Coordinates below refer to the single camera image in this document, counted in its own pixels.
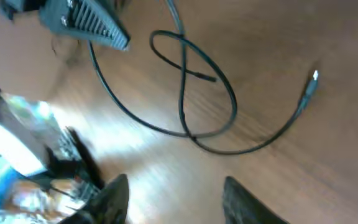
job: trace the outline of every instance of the thin wire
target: thin wire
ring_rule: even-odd
[[[137,121],[138,123],[153,129],[154,131],[158,131],[160,133],[164,133],[167,135],[171,135],[171,136],[176,136],[176,137],[180,137],[180,138],[189,138],[191,141],[193,141],[197,146],[199,146],[200,148],[202,148],[203,150],[213,153],[213,154],[218,154],[218,155],[222,155],[222,156],[230,156],[230,155],[239,155],[239,154],[245,154],[245,153],[250,153],[250,152],[254,152],[258,149],[261,149],[269,144],[271,144],[272,142],[274,142],[276,139],[278,139],[286,130],[288,130],[288,128],[294,123],[294,121],[297,119],[297,117],[299,117],[299,115],[301,114],[302,109],[299,107],[296,108],[295,112],[291,115],[290,119],[284,124],[284,126],[282,128],[280,128],[272,137],[270,137],[269,139],[267,139],[266,141],[264,141],[263,143],[260,143],[252,148],[249,149],[243,149],[243,150],[236,150],[236,151],[221,151],[221,150],[217,150],[217,149],[213,149],[212,147],[206,146],[205,144],[203,144],[202,142],[199,142],[199,139],[202,138],[210,138],[213,136],[217,136],[219,134],[222,134],[224,132],[226,132],[234,123],[236,116],[237,116],[237,100],[236,100],[236,95],[234,93],[234,90],[232,89],[232,86],[230,85],[229,80],[226,78],[226,76],[224,75],[224,73],[222,72],[222,70],[219,68],[219,66],[206,54],[204,53],[199,47],[197,47],[194,43],[190,42],[189,40],[187,40],[185,38],[185,30],[183,28],[183,23],[179,18],[178,12],[176,10],[176,7],[173,3],[173,0],[167,0],[167,4],[170,8],[170,12],[172,14],[173,20],[175,22],[175,26],[179,31],[179,34],[167,31],[167,30],[156,30],[153,31],[150,35],[150,48],[153,50],[153,52],[159,57],[161,58],[164,62],[167,62],[168,64],[170,64],[171,66],[178,68],[181,70],[181,82],[180,82],[180,93],[179,93],[179,100],[178,100],[178,108],[179,108],[179,118],[180,118],[180,122],[181,125],[183,127],[183,130],[185,131],[184,133],[180,133],[180,132],[176,132],[176,131],[170,131],[167,129],[163,129],[160,128],[158,126],[155,126],[153,124],[150,124],[146,121],[144,121],[143,119],[139,118],[138,116],[136,116],[135,114],[133,114],[131,111],[129,111],[118,99],[118,97],[112,92],[112,90],[110,89],[106,79],[104,78],[100,67],[99,67],[99,63],[96,59],[95,56],[95,52],[93,50],[93,46],[91,41],[88,41],[88,48],[89,48],[89,54],[91,57],[91,61],[93,63],[93,67],[96,71],[97,76],[99,77],[103,87],[106,89],[107,93],[109,94],[109,96],[112,98],[113,102],[115,102],[115,104],[118,105],[118,107],[120,109],[122,109],[122,111],[128,115],[130,118],[132,118],[133,120]],[[172,61],[170,61],[169,59],[167,59],[165,56],[163,56],[154,46],[154,37],[161,35],[161,36],[166,36],[166,37],[170,37],[176,40],[179,40],[181,43],[181,66],[173,63]],[[209,66],[211,66],[211,68],[215,71],[216,75],[219,77],[219,79],[223,82],[226,91],[229,94],[230,97],[230,101],[231,101],[231,115],[229,117],[229,120],[223,125],[223,127],[221,127],[218,130],[215,131],[211,131],[208,133],[201,133],[201,134],[193,134],[187,123],[186,123],[186,116],[185,116],[185,111],[184,111],[184,100],[185,100],[185,87],[186,87],[186,74],[192,74],[196,77],[214,82],[216,79],[210,79],[210,76],[198,73],[198,72],[193,72],[193,71],[189,71],[186,66],[187,66],[187,47],[189,47],[191,50],[193,50],[196,54],[198,54]]]

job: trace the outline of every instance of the cable connector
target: cable connector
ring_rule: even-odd
[[[317,89],[318,77],[319,77],[319,73],[317,70],[315,70],[313,76],[309,80],[309,83],[305,89],[305,92],[303,93],[301,100],[299,101],[299,105],[298,105],[299,109],[303,110],[306,108],[306,106],[308,106],[311,96],[314,94],[314,92]]]

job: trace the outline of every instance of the metal connector tip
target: metal connector tip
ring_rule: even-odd
[[[317,80],[317,79],[318,79],[318,71],[317,71],[317,70],[314,71],[313,79],[314,79],[314,80]]]

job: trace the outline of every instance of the black plug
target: black plug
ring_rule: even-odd
[[[315,70],[313,77],[309,80],[309,83],[305,88],[305,91],[303,92],[302,98],[299,101],[298,107],[300,110],[303,110],[306,108],[306,106],[308,106],[311,96],[314,94],[314,92],[317,89],[318,77],[319,77],[318,71]]]

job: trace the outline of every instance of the cable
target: cable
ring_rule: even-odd
[[[229,80],[226,78],[226,76],[224,75],[224,73],[222,72],[222,70],[218,67],[218,65],[208,56],[206,55],[199,47],[197,47],[194,43],[190,42],[189,40],[187,40],[185,38],[185,30],[183,28],[183,23],[179,18],[178,12],[176,10],[176,7],[173,3],[173,0],[167,0],[167,4],[169,6],[170,12],[172,14],[173,20],[175,22],[175,25],[177,27],[177,30],[179,31],[179,34],[167,31],[167,30],[156,30],[153,31],[150,35],[150,48],[153,50],[153,52],[159,57],[161,58],[164,62],[167,62],[168,64],[170,64],[171,66],[178,68],[181,70],[181,82],[180,82],[180,93],[179,93],[179,100],[178,100],[178,108],[179,108],[179,118],[180,118],[180,122],[181,125],[183,127],[184,133],[180,133],[180,132],[176,132],[176,131],[170,131],[167,129],[163,129],[160,127],[157,127],[153,124],[150,124],[146,121],[144,121],[143,119],[139,118],[138,116],[136,116],[134,113],[132,113],[131,111],[129,111],[118,99],[118,97],[112,92],[112,90],[110,89],[106,79],[104,78],[100,67],[99,67],[99,63],[96,59],[95,56],[95,52],[93,50],[93,46],[91,41],[88,41],[88,48],[89,48],[89,54],[91,57],[91,61],[93,64],[93,67],[96,71],[97,76],[99,77],[103,87],[106,89],[107,93],[109,94],[109,96],[112,98],[113,102],[115,102],[115,104],[117,104],[117,106],[126,114],[128,115],[130,118],[132,118],[133,120],[137,121],[138,123],[153,129],[154,131],[163,133],[163,134],[167,134],[170,136],[176,136],[176,137],[181,137],[181,138],[189,138],[192,142],[194,142],[197,146],[199,146],[200,148],[202,148],[203,150],[213,153],[213,154],[218,154],[218,155],[222,155],[222,156],[229,156],[229,155],[239,155],[239,154],[245,154],[245,153],[250,153],[250,152],[254,152],[258,149],[261,149],[269,144],[271,144],[272,142],[274,142],[276,139],[278,139],[286,130],[288,130],[288,128],[294,123],[294,121],[297,119],[297,117],[299,117],[299,115],[301,114],[301,112],[306,108],[312,94],[314,93],[315,89],[317,88],[318,85],[318,71],[316,70],[313,78],[309,81],[309,84],[306,88],[306,91],[304,92],[303,96],[301,97],[301,100],[298,103],[298,107],[296,108],[295,112],[291,115],[290,119],[284,124],[284,126],[282,128],[280,128],[272,137],[270,137],[268,140],[266,140],[265,142],[258,144],[252,148],[249,149],[243,149],[243,150],[238,150],[238,151],[221,151],[221,150],[217,150],[217,149],[213,149],[212,147],[206,146],[205,144],[203,144],[202,142],[199,142],[199,139],[202,138],[210,138],[213,136],[217,136],[219,134],[222,134],[224,132],[226,132],[234,123],[236,116],[237,116],[237,100],[236,100],[236,95],[234,93],[234,90],[232,89]],[[172,61],[170,61],[168,58],[164,57],[154,46],[154,37],[161,35],[161,36],[166,36],[166,37],[170,37],[176,40],[179,40],[181,43],[181,66],[173,63]],[[186,68],[187,66],[187,52],[186,49],[187,47],[189,47],[191,50],[193,50],[196,54],[198,54],[216,73],[216,75],[218,76],[218,78],[223,82],[227,92],[229,93],[229,97],[230,97],[230,101],[231,101],[231,107],[232,107],[232,111],[231,111],[231,115],[229,117],[229,120],[226,122],[225,125],[223,125],[223,127],[221,127],[218,130],[212,131],[212,132],[208,132],[208,133],[201,133],[201,134],[193,134],[190,130],[189,127],[186,123],[186,118],[185,118],[185,111],[183,108],[183,104],[184,104],[184,98],[185,98],[185,87],[186,87],[186,75],[189,73],[191,75],[194,75],[198,78],[210,81],[210,82],[215,82],[216,79],[214,77],[210,77],[207,75],[204,75],[202,73],[198,73],[198,72],[193,72],[190,71]]]

